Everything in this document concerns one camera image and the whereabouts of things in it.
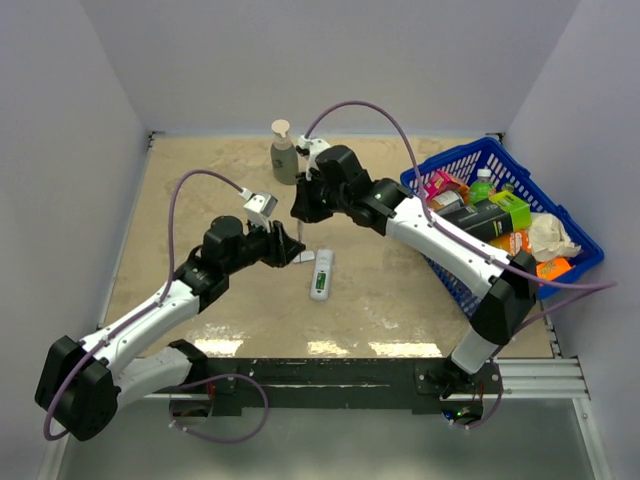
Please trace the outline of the white battery cover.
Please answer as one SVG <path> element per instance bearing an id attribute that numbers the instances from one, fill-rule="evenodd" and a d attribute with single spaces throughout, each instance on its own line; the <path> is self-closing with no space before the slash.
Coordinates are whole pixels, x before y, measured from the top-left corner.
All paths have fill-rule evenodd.
<path id="1" fill-rule="evenodd" d="M 305 263 L 305 262 L 310 262 L 310 261 L 314 261 L 315 260 L 315 252 L 314 251 L 310 251 L 310 250 L 306 250 L 303 251 L 302 253 L 300 253 L 299 255 L 297 255 L 293 262 L 294 263 Z"/>

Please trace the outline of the white remote control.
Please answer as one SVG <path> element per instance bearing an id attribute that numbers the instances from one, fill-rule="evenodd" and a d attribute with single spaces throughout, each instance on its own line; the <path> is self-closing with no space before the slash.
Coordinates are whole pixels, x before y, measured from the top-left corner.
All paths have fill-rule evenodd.
<path id="1" fill-rule="evenodd" d="M 310 287 L 310 298 L 323 302 L 329 298 L 335 254 L 330 249 L 319 249 L 315 256 L 315 264 Z"/>

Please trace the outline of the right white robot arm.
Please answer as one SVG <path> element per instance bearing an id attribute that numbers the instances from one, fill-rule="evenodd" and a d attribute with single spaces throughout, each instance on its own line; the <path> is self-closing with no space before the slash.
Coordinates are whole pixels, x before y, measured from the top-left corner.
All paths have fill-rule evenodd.
<path id="1" fill-rule="evenodd" d="M 344 145 L 301 138 L 296 151 L 306 167 L 296 177 L 292 217 L 317 224 L 344 214 L 356 225 L 420 252 L 479 299 L 469 330 L 445 369 L 452 390 L 469 392 L 481 380 L 480 369 L 510 342 L 536 302 L 533 257 L 525 252 L 511 257 L 431 212 L 397 181 L 371 179 Z"/>

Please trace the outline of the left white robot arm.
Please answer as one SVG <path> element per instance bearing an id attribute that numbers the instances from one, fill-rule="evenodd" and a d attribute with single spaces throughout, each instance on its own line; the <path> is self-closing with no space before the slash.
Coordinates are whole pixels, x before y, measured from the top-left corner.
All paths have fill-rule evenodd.
<path id="1" fill-rule="evenodd" d="M 47 353 L 35 393 L 45 410 L 43 433 L 57 440 L 52 422 L 86 441 L 100 433 L 125 405 L 170 387 L 196 392 L 206 383 L 208 357 L 185 340 L 140 358 L 165 333 L 217 301 L 236 272 L 262 262 L 283 268 L 305 250 L 279 221 L 244 224 L 214 219 L 200 245 L 151 298 L 127 316 L 81 340 L 63 336 Z"/>

